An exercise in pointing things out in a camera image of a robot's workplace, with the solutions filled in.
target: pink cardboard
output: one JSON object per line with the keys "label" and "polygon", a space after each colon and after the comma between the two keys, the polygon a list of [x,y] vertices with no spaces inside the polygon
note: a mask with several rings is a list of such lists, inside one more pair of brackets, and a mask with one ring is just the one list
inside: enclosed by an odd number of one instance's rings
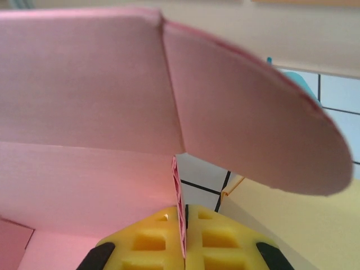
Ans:
{"label": "pink cardboard", "polygon": [[18,270],[75,270],[99,240],[36,230]]}
{"label": "pink cardboard", "polygon": [[303,90],[157,11],[1,12],[0,36],[7,219],[104,237],[179,203],[182,152],[289,192],[350,181],[344,139]]}
{"label": "pink cardboard", "polygon": [[0,218],[0,269],[17,270],[33,230]]}

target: pink cardboard box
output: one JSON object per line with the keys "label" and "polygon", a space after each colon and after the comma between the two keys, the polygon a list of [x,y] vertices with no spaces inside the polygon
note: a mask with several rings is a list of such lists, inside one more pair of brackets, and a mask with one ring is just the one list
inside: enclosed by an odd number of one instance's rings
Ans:
{"label": "pink cardboard box", "polygon": [[156,10],[3,12],[0,37],[0,215],[35,229],[19,270],[75,269],[175,205],[175,154],[299,194],[350,182],[346,143],[305,92]]}

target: teal object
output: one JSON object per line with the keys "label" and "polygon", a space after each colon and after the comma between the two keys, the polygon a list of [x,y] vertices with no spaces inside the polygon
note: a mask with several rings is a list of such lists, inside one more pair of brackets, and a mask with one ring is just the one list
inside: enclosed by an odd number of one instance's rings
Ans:
{"label": "teal object", "polygon": [[295,82],[299,87],[301,87],[305,92],[307,92],[307,94],[309,94],[309,96],[311,96],[319,105],[321,105],[321,103],[311,91],[309,85],[306,83],[303,77],[301,77],[296,72],[284,72],[284,74],[293,82]]}

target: black rubber tip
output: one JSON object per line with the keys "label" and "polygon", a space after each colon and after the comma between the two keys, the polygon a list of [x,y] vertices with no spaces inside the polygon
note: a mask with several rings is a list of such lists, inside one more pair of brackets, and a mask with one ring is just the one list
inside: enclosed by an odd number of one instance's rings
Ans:
{"label": "black rubber tip", "polygon": [[76,270],[103,270],[114,249],[115,244],[111,242],[94,247]]}
{"label": "black rubber tip", "polygon": [[262,242],[256,243],[256,246],[269,270],[294,270],[280,249]]}

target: square hole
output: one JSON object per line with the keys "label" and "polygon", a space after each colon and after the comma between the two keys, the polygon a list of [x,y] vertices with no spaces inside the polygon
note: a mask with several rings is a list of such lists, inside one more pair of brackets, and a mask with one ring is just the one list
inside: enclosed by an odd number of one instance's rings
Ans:
{"label": "square hole", "polygon": [[165,250],[165,237],[158,233],[139,233],[134,241],[132,250],[157,251]]}
{"label": "square hole", "polygon": [[123,262],[121,270],[164,270],[162,265],[139,265],[132,262]]}
{"label": "square hole", "polygon": [[168,221],[168,220],[169,220],[169,215],[167,215],[167,214],[165,214],[161,218],[157,219],[157,221]]}
{"label": "square hole", "polygon": [[202,246],[205,248],[239,248],[234,235],[222,228],[203,230]]}
{"label": "square hole", "polygon": [[207,213],[205,211],[199,211],[198,214],[197,214],[197,218],[199,218],[199,219],[213,219],[213,217],[209,213]]}
{"label": "square hole", "polygon": [[204,270],[246,270],[244,262],[233,259],[204,256]]}

